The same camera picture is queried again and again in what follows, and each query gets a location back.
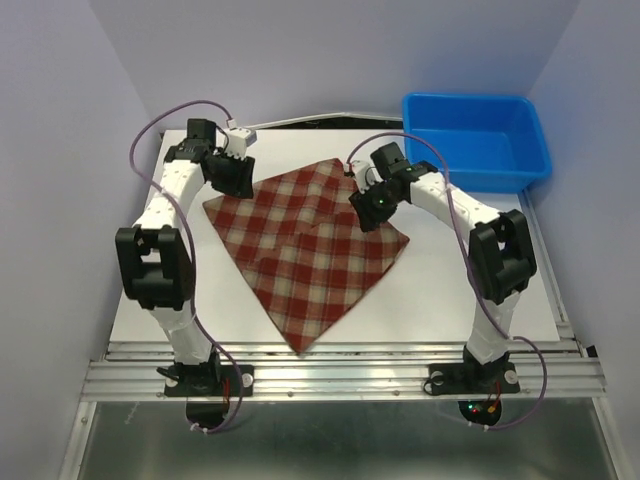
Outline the red plaid skirt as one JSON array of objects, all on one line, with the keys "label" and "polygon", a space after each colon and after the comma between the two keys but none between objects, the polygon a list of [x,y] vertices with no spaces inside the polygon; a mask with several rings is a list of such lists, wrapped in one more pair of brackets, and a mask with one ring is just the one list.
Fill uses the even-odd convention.
[{"label": "red plaid skirt", "polygon": [[204,212],[247,285],[298,354],[388,273],[409,243],[389,223],[361,231],[342,163],[328,159],[224,195]]}]

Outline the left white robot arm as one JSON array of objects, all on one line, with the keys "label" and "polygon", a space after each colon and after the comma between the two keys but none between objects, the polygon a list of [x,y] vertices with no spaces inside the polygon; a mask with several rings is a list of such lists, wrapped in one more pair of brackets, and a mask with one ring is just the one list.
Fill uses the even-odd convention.
[{"label": "left white robot arm", "polygon": [[116,232],[115,244],[125,295],[148,311],[164,331],[175,362],[192,365],[188,382],[199,393],[215,392],[223,371],[209,361],[212,342],[192,312],[195,293],[193,235],[186,214],[205,184],[228,196],[253,196],[255,159],[247,155],[255,131],[233,120],[226,130],[190,119],[185,138],[166,152],[161,178],[143,214]]}]

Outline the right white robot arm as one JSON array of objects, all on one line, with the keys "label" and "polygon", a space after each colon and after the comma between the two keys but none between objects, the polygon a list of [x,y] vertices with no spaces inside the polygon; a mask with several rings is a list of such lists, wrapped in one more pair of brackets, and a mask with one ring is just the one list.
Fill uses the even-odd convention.
[{"label": "right white robot arm", "polygon": [[434,166],[410,162],[395,142],[379,147],[368,161],[350,153],[344,174],[356,183],[349,201],[364,232],[378,229],[405,202],[450,227],[461,250],[476,297],[472,331],[460,366],[463,384],[482,390],[496,378],[494,363],[506,358],[507,341],[520,294],[537,272],[524,214],[500,211],[453,185],[440,154]]}]

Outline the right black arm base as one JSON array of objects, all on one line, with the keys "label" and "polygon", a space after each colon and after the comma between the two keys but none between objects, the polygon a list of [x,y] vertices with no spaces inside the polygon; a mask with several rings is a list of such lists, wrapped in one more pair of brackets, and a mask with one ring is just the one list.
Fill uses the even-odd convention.
[{"label": "right black arm base", "polygon": [[502,396],[521,392],[515,367],[508,362],[486,373],[464,363],[435,363],[427,366],[422,390],[432,397],[458,397],[462,417],[472,425],[495,427],[501,418]]}]

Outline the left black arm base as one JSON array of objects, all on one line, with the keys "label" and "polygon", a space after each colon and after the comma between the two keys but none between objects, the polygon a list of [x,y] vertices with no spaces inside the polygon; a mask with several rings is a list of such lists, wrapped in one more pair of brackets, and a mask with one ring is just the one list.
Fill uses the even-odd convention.
[{"label": "left black arm base", "polygon": [[225,422],[232,418],[232,399],[253,395],[255,368],[249,364],[239,365],[240,376],[232,365],[213,363],[173,363],[156,371],[165,382],[163,394],[185,399],[185,416],[191,429],[205,434],[225,429]]}]

